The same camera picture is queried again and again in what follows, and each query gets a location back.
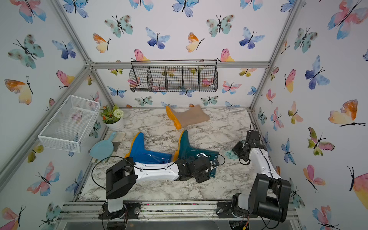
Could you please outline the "teal green rubber boot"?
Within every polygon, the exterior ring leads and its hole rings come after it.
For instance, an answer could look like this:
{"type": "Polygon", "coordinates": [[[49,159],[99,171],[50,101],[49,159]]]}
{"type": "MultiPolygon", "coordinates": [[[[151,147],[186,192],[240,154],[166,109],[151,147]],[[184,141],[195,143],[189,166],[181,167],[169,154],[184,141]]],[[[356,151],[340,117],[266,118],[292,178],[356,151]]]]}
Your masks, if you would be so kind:
{"type": "Polygon", "coordinates": [[[179,138],[178,150],[172,157],[172,162],[177,160],[187,160],[188,162],[196,160],[199,157],[207,157],[211,161],[217,160],[219,156],[218,151],[207,149],[198,149],[190,145],[188,131],[184,130],[179,138]]]}

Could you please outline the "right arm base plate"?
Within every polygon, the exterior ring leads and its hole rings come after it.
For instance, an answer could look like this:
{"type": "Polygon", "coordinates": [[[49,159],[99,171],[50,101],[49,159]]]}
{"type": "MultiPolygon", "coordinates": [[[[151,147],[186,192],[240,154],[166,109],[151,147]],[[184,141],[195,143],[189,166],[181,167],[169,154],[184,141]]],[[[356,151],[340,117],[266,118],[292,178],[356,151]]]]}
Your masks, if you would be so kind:
{"type": "Polygon", "coordinates": [[[248,210],[239,208],[233,205],[232,202],[218,202],[216,215],[220,219],[230,219],[230,218],[257,218],[257,215],[249,213],[248,210]]]}

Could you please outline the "white mesh wall basket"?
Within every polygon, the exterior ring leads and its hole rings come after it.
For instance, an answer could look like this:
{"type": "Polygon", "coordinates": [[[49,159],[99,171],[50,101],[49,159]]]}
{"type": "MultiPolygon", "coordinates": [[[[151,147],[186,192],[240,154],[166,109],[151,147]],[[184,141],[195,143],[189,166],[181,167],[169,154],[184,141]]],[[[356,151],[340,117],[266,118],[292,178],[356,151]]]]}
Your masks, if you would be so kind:
{"type": "Polygon", "coordinates": [[[100,103],[69,95],[38,135],[45,148],[80,152],[97,120],[100,103]]]}

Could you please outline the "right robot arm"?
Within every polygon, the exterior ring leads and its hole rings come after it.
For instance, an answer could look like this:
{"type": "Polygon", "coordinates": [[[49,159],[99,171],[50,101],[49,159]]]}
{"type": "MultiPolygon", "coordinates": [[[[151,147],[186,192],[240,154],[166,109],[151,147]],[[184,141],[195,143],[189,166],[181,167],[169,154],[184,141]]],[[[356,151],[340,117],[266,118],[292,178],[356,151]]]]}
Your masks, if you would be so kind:
{"type": "Polygon", "coordinates": [[[236,217],[256,215],[277,222],[287,217],[291,184],[274,169],[267,147],[261,143],[261,134],[248,130],[245,140],[232,149],[240,160],[252,163],[255,179],[248,195],[236,193],[232,199],[232,213],[236,217]]]}

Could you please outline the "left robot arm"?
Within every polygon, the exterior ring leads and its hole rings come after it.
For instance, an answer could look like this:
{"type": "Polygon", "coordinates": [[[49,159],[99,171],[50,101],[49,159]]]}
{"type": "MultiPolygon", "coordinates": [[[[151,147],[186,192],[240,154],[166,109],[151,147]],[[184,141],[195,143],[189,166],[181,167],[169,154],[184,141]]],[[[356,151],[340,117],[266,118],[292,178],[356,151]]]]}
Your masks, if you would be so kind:
{"type": "Polygon", "coordinates": [[[106,170],[105,197],[109,213],[124,209],[124,196],[136,184],[150,181],[187,181],[194,178],[197,183],[210,179],[210,174],[220,166],[218,160],[200,157],[191,162],[177,160],[163,164],[138,163],[132,157],[123,158],[106,170]]]}

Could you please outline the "potted plant white pot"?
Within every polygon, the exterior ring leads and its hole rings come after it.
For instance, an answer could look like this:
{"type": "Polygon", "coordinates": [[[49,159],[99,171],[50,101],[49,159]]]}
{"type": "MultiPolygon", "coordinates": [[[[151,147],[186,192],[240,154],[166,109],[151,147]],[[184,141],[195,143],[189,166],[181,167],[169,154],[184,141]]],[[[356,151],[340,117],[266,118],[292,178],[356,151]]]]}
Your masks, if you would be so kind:
{"type": "Polygon", "coordinates": [[[124,111],[116,104],[113,106],[105,105],[100,109],[100,116],[106,126],[112,131],[122,131],[125,125],[124,111]]]}

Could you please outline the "blue rubber boot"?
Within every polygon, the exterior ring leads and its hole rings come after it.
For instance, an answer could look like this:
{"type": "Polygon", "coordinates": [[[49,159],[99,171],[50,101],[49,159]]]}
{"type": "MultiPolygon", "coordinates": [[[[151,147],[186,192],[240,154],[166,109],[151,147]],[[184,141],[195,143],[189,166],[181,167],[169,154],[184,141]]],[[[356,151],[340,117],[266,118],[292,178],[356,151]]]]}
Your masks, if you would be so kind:
{"type": "Polygon", "coordinates": [[[134,162],[144,164],[164,164],[172,161],[172,155],[168,153],[150,151],[145,148],[144,134],[138,133],[132,141],[131,148],[125,158],[133,158],[134,162]]]}

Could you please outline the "beige rubber boot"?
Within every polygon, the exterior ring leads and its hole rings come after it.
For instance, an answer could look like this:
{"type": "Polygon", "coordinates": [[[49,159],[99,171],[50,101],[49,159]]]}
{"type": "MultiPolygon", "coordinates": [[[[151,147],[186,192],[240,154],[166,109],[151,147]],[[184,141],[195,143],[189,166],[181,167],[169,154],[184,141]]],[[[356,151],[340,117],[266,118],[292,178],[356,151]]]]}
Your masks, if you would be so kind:
{"type": "Polygon", "coordinates": [[[184,112],[176,112],[170,106],[166,106],[166,113],[168,118],[173,121],[175,128],[178,130],[189,125],[206,122],[210,119],[209,115],[202,110],[200,105],[190,107],[184,112]]]}

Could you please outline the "aluminium front rail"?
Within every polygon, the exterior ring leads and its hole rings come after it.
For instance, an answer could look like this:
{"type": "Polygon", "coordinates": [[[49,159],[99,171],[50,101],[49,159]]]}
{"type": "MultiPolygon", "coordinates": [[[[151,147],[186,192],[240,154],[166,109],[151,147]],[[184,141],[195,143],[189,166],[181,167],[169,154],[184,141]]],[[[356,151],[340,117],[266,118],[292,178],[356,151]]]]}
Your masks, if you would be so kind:
{"type": "MultiPolygon", "coordinates": [[[[224,201],[127,201],[128,217],[132,221],[174,221],[174,220],[247,220],[247,217],[236,217],[230,210],[220,208],[231,205],[224,201]]],[[[60,222],[99,221],[102,215],[103,201],[67,202],[63,205],[58,217],[60,222]]]]}

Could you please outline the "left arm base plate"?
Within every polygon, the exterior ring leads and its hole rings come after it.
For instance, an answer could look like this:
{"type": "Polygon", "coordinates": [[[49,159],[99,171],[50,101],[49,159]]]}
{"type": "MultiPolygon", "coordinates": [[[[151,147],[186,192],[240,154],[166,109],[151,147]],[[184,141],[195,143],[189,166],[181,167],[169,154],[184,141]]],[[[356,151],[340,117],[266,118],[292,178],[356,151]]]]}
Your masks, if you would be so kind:
{"type": "Polygon", "coordinates": [[[138,219],[141,210],[141,203],[124,203],[123,208],[119,211],[110,212],[108,204],[102,205],[99,210],[99,220],[114,220],[114,219],[138,219]]]}

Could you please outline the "mint green fluffy cloth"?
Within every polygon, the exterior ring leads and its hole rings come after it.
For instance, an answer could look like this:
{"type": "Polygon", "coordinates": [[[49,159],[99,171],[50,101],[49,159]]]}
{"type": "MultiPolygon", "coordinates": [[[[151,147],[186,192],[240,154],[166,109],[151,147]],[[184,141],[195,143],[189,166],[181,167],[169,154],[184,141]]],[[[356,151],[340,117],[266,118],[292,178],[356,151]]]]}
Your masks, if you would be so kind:
{"type": "Polygon", "coordinates": [[[226,151],[225,156],[230,160],[234,160],[234,161],[239,160],[239,157],[231,150],[226,151]]]}

